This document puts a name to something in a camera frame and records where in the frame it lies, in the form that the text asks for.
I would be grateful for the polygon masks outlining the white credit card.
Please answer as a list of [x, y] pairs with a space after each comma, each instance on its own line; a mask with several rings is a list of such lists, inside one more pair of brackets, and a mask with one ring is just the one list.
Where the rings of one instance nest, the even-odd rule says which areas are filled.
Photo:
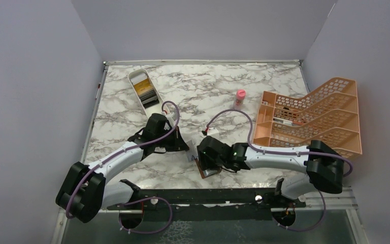
[[186, 156], [189, 162], [195, 161], [199, 158], [197, 145], [192, 139], [185, 142], [189, 150], [186, 151]]

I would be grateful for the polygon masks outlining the brown leather card holder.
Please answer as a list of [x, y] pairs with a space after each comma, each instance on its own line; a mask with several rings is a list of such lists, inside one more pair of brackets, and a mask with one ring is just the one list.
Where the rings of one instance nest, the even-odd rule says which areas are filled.
[[197, 168], [199, 170], [199, 173], [200, 173], [202, 179], [205, 179], [205, 178], [213, 176], [213, 175], [217, 175], [217, 174], [219, 174], [222, 171], [220, 168], [218, 168], [218, 169], [202, 170], [201, 169], [201, 163], [199, 162], [199, 160], [195, 159], [194, 161], [195, 161], [195, 163], [197, 165]]

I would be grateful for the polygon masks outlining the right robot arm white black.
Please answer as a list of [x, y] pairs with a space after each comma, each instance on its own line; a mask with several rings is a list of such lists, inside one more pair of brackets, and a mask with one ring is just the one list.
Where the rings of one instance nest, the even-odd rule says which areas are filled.
[[265, 147], [250, 143], [227, 145], [207, 136], [197, 146], [203, 173], [226, 168], [231, 171], [258, 168], [299, 172], [278, 181], [273, 201], [285, 207], [301, 195], [313, 191], [329, 194], [342, 192], [345, 158], [319, 140], [297, 147]]

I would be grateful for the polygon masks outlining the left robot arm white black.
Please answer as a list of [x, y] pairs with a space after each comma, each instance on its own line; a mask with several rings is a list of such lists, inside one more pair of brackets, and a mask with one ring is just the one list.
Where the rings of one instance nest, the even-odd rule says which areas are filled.
[[83, 223], [91, 221], [100, 209], [123, 204], [134, 208], [139, 204], [139, 187], [121, 180], [109, 181], [131, 165], [143, 161], [157, 148], [168, 152], [188, 151], [178, 126], [163, 114], [152, 114], [145, 127], [130, 136], [119, 149], [89, 164], [74, 163], [57, 193], [55, 203], [65, 209], [68, 218]]

